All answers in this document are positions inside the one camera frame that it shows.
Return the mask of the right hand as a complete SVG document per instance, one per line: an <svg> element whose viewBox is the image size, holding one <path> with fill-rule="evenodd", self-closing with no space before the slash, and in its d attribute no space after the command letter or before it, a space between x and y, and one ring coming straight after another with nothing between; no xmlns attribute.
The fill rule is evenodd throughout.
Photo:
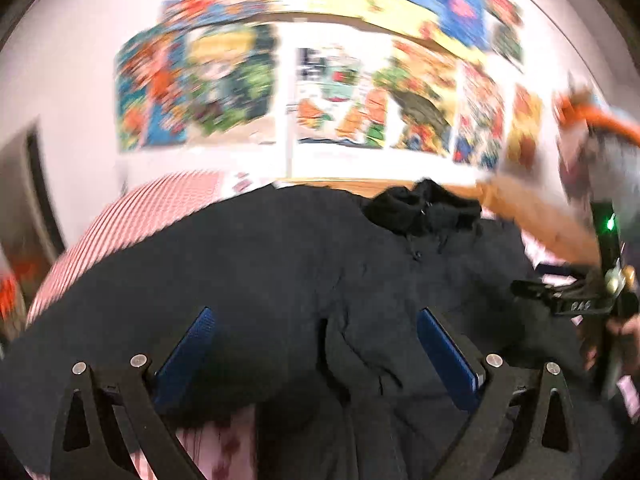
<svg viewBox="0 0 640 480"><path fill-rule="evenodd" d="M596 318L583 318L577 326L580 340L580 353L584 360L585 370L590 370L596 364L599 350L602 346L602 325ZM623 320L610 318L606 329L620 345L622 369L625 375L639 374L639 315Z"/></svg>

